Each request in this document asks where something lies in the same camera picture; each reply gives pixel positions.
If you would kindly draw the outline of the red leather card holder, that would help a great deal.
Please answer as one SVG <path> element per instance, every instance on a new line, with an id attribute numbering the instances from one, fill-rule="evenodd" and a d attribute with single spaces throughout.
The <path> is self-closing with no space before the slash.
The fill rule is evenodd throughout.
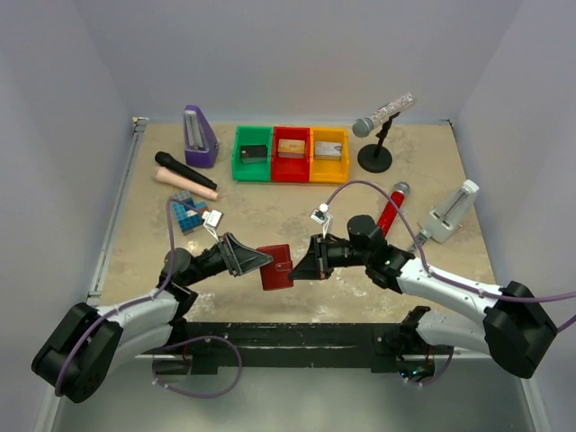
<path id="1" fill-rule="evenodd" d="M 275 291 L 292 288 L 293 281 L 289 273 L 293 270 L 293 261 L 288 244 L 258 247 L 259 252 L 269 255 L 273 261 L 262 266 L 260 271 L 262 288 L 264 291 Z"/>

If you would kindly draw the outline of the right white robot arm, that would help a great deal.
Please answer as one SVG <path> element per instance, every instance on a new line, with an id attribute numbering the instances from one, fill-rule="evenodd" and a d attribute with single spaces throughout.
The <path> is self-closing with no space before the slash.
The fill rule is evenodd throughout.
<path id="1" fill-rule="evenodd" d="M 368 215 L 346 225 L 347 238 L 322 233 L 289 273 L 291 280 L 325 280 L 339 267 L 361 266 L 378 287 L 419 297 L 450 311 L 425 312 L 415 326 L 431 346 L 462 347 L 484 353 L 506 372 L 532 377 L 558 328 L 522 283 L 505 287 L 477 283 L 433 266 L 387 242 Z"/>

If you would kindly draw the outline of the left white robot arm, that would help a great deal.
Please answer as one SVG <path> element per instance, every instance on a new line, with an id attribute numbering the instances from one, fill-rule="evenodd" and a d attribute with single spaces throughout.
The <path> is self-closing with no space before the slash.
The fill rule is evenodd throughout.
<path id="1" fill-rule="evenodd" d="M 31 369 L 57 396 L 83 402 L 115 367 L 175 338 L 198 297 L 191 285 L 220 273 L 241 276 L 272 261 L 230 233 L 199 256 L 172 248 L 149 293 L 110 307 L 85 302 L 71 307 L 33 358 Z"/>

